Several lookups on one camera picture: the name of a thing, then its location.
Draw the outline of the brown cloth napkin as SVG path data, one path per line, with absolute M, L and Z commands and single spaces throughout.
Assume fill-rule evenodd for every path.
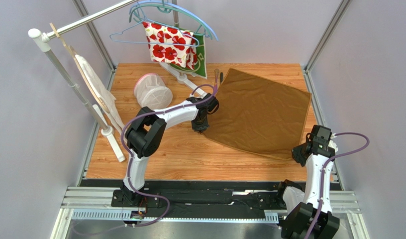
M 217 111 L 204 136 L 221 145 L 278 160 L 290 160 L 300 145 L 311 94 L 231 68 L 220 85 Z

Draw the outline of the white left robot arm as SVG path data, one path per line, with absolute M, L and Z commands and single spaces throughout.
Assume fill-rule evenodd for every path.
M 219 108 L 212 94 L 203 98 L 189 97 L 178 105 L 151 110 L 143 107 L 121 132 L 122 146 L 129 154 L 126 175 L 120 189 L 113 193 L 113 207 L 136 207 L 152 195 L 144 193 L 145 173 L 150 156 L 161 144 L 165 130 L 190 122 L 193 131 L 204 132 L 209 128 L 208 115 Z

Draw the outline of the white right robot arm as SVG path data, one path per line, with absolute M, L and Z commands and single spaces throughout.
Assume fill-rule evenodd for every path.
M 287 209 L 280 222 L 284 239 L 331 239 L 339 230 L 340 219 L 333 216 L 330 203 L 330 175 L 336 153 L 329 128 L 314 125 L 305 143 L 292 149 L 292 158 L 306 168 L 305 188 L 285 180 L 280 183 L 277 203 Z

